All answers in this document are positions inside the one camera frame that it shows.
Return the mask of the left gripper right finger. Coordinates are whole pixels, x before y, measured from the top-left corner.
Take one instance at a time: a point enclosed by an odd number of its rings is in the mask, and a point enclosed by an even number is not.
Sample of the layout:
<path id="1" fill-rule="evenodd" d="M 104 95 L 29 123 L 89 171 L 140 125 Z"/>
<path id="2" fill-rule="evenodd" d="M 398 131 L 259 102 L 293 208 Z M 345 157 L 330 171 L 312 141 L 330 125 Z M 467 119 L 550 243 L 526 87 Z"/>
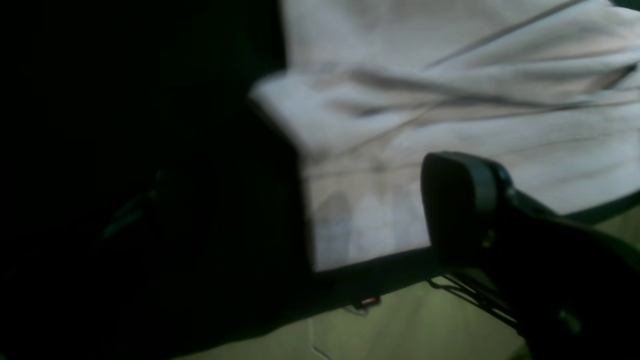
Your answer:
<path id="1" fill-rule="evenodd" d="M 512 327 L 532 360 L 639 358 L 639 250 L 516 189 L 498 162 L 428 153 L 420 192 L 446 291 Z"/>

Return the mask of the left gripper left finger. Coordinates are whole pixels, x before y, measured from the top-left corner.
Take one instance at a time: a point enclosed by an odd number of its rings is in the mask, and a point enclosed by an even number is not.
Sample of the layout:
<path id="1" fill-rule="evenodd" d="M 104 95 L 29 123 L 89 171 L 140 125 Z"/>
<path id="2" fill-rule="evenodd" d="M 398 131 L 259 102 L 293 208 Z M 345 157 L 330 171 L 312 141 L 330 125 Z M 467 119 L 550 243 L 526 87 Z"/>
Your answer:
<path id="1" fill-rule="evenodd" d="M 169 360 L 310 314 L 293 167 L 173 165 L 79 196 L 1 182 L 3 360 Z"/>

